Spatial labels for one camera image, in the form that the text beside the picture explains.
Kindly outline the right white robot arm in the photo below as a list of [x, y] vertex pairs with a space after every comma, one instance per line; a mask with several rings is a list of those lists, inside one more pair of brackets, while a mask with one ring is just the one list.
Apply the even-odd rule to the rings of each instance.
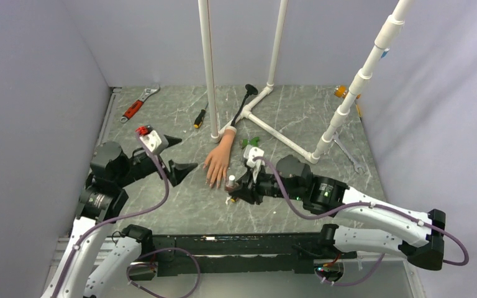
[[370, 225], [369, 230], [326, 225], [317, 241], [319, 253], [331, 258], [353, 251], [384, 253], [418, 268], [439, 271], [444, 263], [445, 212], [403, 209], [370, 197], [339, 180], [313, 174], [308, 164], [295, 156], [280, 159], [274, 173], [262, 161], [228, 183], [225, 190], [234, 199], [259, 205], [265, 196], [299, 201], [313, 219], [321, 214]]

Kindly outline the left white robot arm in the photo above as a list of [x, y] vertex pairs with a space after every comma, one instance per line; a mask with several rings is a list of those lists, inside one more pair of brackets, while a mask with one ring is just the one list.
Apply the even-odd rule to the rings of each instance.
[[149, 126], [137, 129], [141, 146], [127, 156], [117, 142], [104, 142], [95, 149], [91, 172], [78, 199], [68, 244], [43, 297], [102, 297], [116, 279], [135, 261], [152, 256], [152, 231], [129, 225], [122, 229], [113, 249], [100, 264], [98, 254], [113, 225], [124, 219], [121, 211], [129, 196], [125, 187], [158, 173], [165, 190], [179, 185], [196, 163], [164, 163], [160, 153], [181, 143]]

